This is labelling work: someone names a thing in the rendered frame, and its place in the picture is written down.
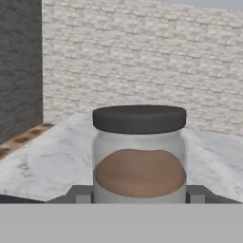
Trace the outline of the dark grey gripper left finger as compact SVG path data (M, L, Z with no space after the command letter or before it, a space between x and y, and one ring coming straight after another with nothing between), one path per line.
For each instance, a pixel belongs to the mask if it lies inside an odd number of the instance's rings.
M49 201L49 203L91 203L92 185L73 185L69 191L62 196L58 196Z

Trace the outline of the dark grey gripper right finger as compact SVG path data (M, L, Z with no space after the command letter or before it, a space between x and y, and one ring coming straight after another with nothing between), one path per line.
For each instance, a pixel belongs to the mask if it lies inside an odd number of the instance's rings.
M188 185L186 187L187 203L205 203L205 204L237 204L236 200L224 196L215 195L203 185Z

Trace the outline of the cinnamon jar with black lid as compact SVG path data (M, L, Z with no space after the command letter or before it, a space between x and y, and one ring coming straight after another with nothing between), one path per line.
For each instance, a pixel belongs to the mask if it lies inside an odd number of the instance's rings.
M169 105L117 105L92 113L96 203L184 203L186 110Z

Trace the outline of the dark grey cabinet side panel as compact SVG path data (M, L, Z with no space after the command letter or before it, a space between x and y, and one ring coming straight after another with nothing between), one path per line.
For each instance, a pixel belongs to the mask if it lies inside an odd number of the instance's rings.
M42 122L42 0L0 0L0 143Z

